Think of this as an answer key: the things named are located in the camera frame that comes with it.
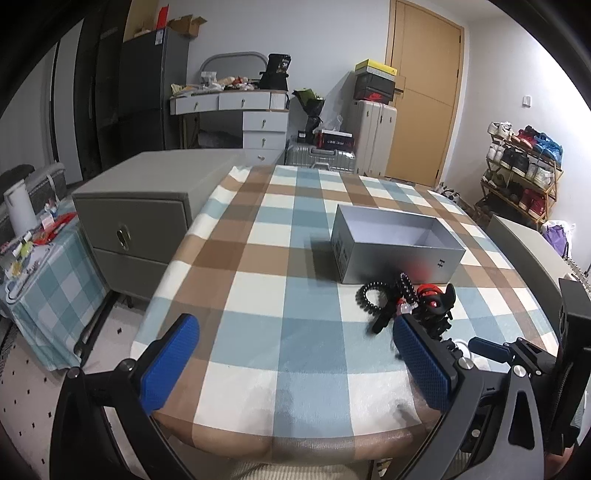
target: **red component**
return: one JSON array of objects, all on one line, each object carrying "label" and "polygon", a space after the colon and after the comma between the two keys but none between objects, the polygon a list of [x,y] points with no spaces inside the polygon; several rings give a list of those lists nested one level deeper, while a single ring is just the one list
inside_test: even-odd
[{"label": "red component", "polygon": [[57,234],[60,232],[62,227],[66,226],[72,221],[73,218],[78,215],[76,212],[65,213],[56,218],[56,221],[47,230],[41,232],[38,237],[33,240],[35,245],[46,245],[51,242]]},{"label": "red component", "polygon": [[166,19],[168,18],[168,5],[162,7],[158,12],[158,21],[156,22],[156,30],[166,27]]}]

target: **drawer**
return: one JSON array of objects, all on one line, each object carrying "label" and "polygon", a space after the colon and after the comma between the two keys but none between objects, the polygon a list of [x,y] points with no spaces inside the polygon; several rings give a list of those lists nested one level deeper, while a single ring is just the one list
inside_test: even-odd
[{"label": "drawer", "polygon": [[170,100],[170,114],[183,115],[185,113],[211,112],[217,110],[219,95],[194,95],[192,97],[175,98]]},{"label": "drawer", "polygon": [[269,92],[220,93],[220,110],[267,110],[271,103]]},{"label": "drawer", "polygon": [[284,150],[285,132],[244,132],[243,148],[262,148],[263,150]]},{"label": "drawer", "polygon": [[258,148],[244,150],[246,165],[283,165],[284,152],[285,150],[262,150]]},{"label": "drawer", "polygon": [[288,112],[244,112],[244,131],[287,132]]},{"label": "drawer", "polygon": [[93,248],[100,272],[111,290],[149,300],[164,275],[165,263]]},{"label": "drawer", "polygon": [[77,198],[74,203],[94,248],[168,264],[187,232],[183,204],[174,200]]}]

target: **white kettle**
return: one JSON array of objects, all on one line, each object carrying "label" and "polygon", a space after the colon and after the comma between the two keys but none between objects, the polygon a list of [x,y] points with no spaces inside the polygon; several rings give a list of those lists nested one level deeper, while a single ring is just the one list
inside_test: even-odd
[{"label": "white kettle", "polygon": [[37,226],[37,218],[24,180],[4,192],[4,202],[8,208],[8,216],[16,237],[23,236],[27,231]]}]

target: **plastic bag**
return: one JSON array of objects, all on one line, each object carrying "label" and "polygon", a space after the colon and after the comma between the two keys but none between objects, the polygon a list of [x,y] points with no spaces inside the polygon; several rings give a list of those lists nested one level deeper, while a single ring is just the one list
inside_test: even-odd
[{"label": "plastic bag", "polygon": [[336,117],[322,122],[314,129],[314,133],[319,132],[320,130],[331,130],[333,132],[340,132],[340,126],[343,124],[343,117],[337,115]]},{"label": "plastic bag", "polygon": [[548,220],[542,225],[541,233],[561,257],[571,258],[575,227],[564,220]]}]

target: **wooden door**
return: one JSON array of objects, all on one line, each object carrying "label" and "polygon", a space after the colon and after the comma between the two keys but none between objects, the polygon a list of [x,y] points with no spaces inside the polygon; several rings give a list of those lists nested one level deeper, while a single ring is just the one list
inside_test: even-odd
[{"label": "wooden door", "polygon": [[406,84],[394,100],[398,117],[386,176],[434,186],[455,120],[462,30],[403,2],[392,8],[387,63]]}]

